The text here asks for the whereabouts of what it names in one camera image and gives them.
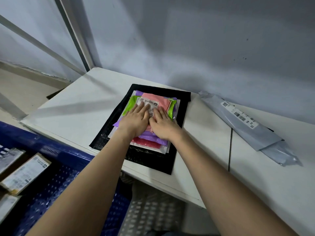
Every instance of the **wall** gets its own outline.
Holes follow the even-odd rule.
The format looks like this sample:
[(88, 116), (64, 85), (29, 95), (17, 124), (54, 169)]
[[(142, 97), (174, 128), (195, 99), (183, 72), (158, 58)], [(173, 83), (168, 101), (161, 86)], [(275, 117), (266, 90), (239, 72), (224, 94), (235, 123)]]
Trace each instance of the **wall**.
[(313, 0), (71, 0), (96, 66), (315, 124)]
[[(0, 14), (85, 71), (54, 0), (1, 0)], [(71, 81), (80, 77), (1, 24), (0, 60)]]

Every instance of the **silver poly mailer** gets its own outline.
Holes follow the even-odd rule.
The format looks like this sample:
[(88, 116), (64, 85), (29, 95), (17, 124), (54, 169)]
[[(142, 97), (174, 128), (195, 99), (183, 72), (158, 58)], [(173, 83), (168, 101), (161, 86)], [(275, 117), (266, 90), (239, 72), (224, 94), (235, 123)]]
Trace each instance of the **silver poly mailer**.
[(253, 149), (262, 151), (282, 166), (299, 163), (289, 146), (273, 131), (215, 94), (201, 91), (199, 95), (203, 102)]

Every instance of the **blue crate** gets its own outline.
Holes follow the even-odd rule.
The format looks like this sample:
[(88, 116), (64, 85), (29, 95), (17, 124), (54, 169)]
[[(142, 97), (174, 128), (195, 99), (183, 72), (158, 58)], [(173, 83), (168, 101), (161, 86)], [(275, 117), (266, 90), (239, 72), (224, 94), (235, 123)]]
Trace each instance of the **blue crate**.
[[(7, 235), (24, 236), (94, 157), (1, 121), (0, 145), (2, 146), (0, 151), (4, 148), (17, 147), (40, 152), (52, 161), (51, 166), (26, 188), (23, 192), (25, 196), (20, 199), (2, 223), (0, 232), (7, 232)], [(131, 197), (131, 186), (119, 180), (101, 235), (116, 236), (118, 234)], [(14, 225), (14, 222), (14, 229), (4, 228), (6, 225)]]

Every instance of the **black padded envelope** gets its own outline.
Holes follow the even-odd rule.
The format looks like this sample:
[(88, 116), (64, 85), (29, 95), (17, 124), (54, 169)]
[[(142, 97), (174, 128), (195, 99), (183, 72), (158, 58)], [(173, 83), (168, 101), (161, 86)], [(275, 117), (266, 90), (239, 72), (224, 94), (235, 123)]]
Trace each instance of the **black padded envelope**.
[[(113, 129), (113, 124), (119, 120), (119, 117), (124, 111), (129, 101), (129, 98), (135, 90), (139, 90), (144, 93), (152, 93), (164, 97), (180, 99), (180, 105), (177, 110), (176, 120), (180, 127), (183, 126), (187, 105), (188, 102), (190, 102), (191, 100), (190, 92), (132, 84), (127, 94), (114, 109), (100, 132), (94, 138), (94, 140), (90, 144), (90, 147), (96, 150), (101, 150), (106, 145), (106, 143), (109, 141), (108, 135)], [(173, 144), (170, 145), (169, 152), (166, 154), (147, 150), (141, 147), (129, 146), (125, 159), (171, 175), (175, 161), (175, 155), (176, 148)]]

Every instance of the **barcode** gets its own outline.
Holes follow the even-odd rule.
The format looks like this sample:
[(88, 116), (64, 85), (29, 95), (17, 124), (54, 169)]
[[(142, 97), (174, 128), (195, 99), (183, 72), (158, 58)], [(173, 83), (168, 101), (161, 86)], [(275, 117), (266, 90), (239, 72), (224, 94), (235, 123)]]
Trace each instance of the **barcode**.
[(241, 119), (242, 121), (245, 121), (246, 118), (244, 118), (241, 114), (239, 114), (238, 112), (234, 113), (235, 116), (237, 116), (239, 119)]

